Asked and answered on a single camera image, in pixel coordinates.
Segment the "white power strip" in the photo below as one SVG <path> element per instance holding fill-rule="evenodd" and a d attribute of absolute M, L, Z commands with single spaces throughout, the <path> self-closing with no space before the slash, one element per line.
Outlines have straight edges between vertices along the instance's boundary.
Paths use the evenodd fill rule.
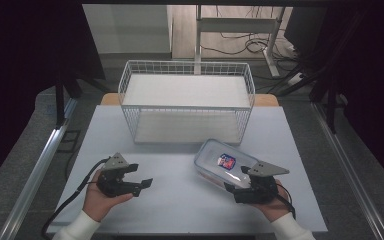
<path fill-rule="evenodd" d="M 292 86 L 295 85 L 296 83 L 300 82 L 303 78 L 303 75 L 301 72 L 298 72 L 295 76 L 293 76 L 289 81 L 288 85 Z"/>

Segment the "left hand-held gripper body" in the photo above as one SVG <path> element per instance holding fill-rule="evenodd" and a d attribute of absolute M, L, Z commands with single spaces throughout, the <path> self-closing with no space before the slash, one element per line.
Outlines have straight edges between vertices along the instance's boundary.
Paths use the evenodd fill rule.
<path fill-rule="evenodd" d="M 127 174 L 123 171 L 129 163 L 120 153 L 114 154 L 101 168 L 100 176 L 97 180 L 97 187 L 107 197 L 116 197 L 133 192 L 135 183 L 124 182 L 123 178 Z"/>

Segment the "clear plastic food container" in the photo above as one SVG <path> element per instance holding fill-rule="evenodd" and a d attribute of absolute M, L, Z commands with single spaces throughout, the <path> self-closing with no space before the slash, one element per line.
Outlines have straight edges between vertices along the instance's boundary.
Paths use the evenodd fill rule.
<path fill-rule="evenodd" d="M 215 139 L 207 140 L 194 158 L 198 172 L 221 188 L 225 183 L 249 188 L 249 176 L 241 167 L 252 168 L 257 162 L 256 158 Z"/>

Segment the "dark curtain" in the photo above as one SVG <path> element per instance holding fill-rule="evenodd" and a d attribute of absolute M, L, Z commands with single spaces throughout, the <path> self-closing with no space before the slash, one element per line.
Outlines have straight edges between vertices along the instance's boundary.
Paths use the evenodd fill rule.
<path fill-rule="evenodd" d="M 104 77 L 82 0 L 0 0 L 0 167 L 40 92 Z"/>
<path fill-rule="evenodd" d="M 367 12 L 339 59 L 338 92 L 350 125 L 384 168 L 384 0 L 365 0 Z M 346 8 L 295 7 L 285 38 L 320 65 L 351 24 Z"/>

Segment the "person's left hand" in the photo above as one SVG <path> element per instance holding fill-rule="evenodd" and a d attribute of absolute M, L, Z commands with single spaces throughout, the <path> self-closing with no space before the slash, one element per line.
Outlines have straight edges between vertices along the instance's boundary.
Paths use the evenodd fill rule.
<path fill-rule="evenodd" d="M 100 173 L 101 171 L 97 170 L 92 178 L 92 182 L 88 185 L 82 208 L 96 222 L 101 222 L 114 206 L 133 198 L 132 193 L 116 197 L 107 197 L 103 194 L 96 185 Z"/>

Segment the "black metal stand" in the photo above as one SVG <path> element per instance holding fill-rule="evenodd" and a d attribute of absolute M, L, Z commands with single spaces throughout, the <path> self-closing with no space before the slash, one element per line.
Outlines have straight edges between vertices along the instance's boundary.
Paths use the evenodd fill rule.
<path fill-rule="evenodd" d="M 337 107 L 337 80 L 334 70 L 338 65 L 340 56 L 339 51 L 334 51 L 319 70 L 305 75 L 299 82 L 275 93 L 276 97 L 287 96 L 312 82 L 316 82 L 309 93 L 309 100 L 316 103 L 320 102 L 324 96 L 327 96 L 325 121 L 333 134 L 336 133 L 335 109 Z"/>
<path fill-rule="evenodd" d="M 56 129 L 60 129 L 67 119 L 64 101 L 64 92 L 67 92 L 71 98 L 77 99 L 82 95 L 82 89 L 78 83 L 83 80 L 92 87 L 103 93 L 109 93 L 110 89 L 86 74 L 79 72 L 60 71 L 55 80 L 55 100 L 56 100 Z"/>

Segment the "aluminium rail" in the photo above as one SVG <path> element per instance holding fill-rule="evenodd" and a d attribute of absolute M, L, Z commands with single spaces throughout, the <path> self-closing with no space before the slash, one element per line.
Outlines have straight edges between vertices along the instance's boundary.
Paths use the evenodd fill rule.
<path fill-rule="evenodd" d="M 346 177 L 348 184 L 358 202 L 361 211 L 366 218 L 366 221 L 375 236 L 376 240 L 384 240 L 384 221 L 380 216 L 380 213 L 366 191 L 363 183 L 361 182 L 356 170 L 354 169 L 348 155 L 346 154 L 339 138 L 330 129 L 326 122 L 326 114 L 323 107 L 319 103 L 311 103 L 311 107 L 315 112 L 316 118 L 322 127 L 322 130 L 331 146 L 339 165 L 342 168 L 344 176 Z"/>
<path fill-rule="evenodd" d="M 0 231 L 0 240 L 14 240 L 68 128 L 77 101 L 70 98 L 63 107 L 63 121 L 49 136 L 31 174 Z"/>

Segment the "white metal desk frame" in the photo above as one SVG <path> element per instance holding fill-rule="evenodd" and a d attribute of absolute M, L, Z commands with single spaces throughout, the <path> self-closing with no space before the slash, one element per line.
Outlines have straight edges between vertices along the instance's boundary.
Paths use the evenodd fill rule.
<path fill-rule="evenodd" d="M 241 33 L 241 34 L 267 34 L 267 46 L 262 53 L 274 78 L 279 78 L 280 73 L 275 64 L 273 49 L 278 37 L 286 8 L 281 7 L 278 13 L 271 18 L 224 18 L 203 17 L 202 6 L 196 6 L 196 42 L 194 49 L 194 60 L 200 62 L 202 59 L 201 35 L 203 33 Z"/>

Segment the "wooden table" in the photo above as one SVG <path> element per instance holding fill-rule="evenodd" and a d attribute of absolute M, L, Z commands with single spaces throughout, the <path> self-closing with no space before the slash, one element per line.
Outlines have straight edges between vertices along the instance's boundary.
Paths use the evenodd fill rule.
<path fill-rule="evenodd" d="M 101 105 L 119 105 L 117 93 L 107 93 L 102 97 Z M 254 105 L 257 107 L 278 107 L 278 99 L 272 94 L 256 94 Z"/>

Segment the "person's right hand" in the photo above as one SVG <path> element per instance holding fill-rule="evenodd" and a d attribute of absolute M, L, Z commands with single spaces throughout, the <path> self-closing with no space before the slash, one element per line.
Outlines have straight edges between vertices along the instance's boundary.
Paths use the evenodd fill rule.
<path fill-rule="evenodd" d="M 289 194 L 283 187 L 282 183 L 276 179 L 278 194 L 285 200 L 289 200 Z M 278 198 L 273 199 L 267 204 L 253 204 L 253 207 L 260 210 L 269 222 L 274 222 L 284 215 L 291 212 L 290 208 Z"/>

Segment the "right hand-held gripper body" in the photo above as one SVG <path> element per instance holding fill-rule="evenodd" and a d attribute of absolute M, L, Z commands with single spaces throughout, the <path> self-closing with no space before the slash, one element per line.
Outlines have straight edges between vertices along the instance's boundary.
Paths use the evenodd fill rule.
<path fill-rule="evenodd" d="M 248 188 L 239 188 L 245 190 L 245 200 L 235 200 L 237 203 L 267 204 L 275 198 L 284 203 L 287 202 L 278 194 L 274 179 L 276 175 L 288 174 L 287 169 L 263 162 L 258 162 L 250 168 L 249 174 L 247 174 L 250 179 L 250 186 Z"/>

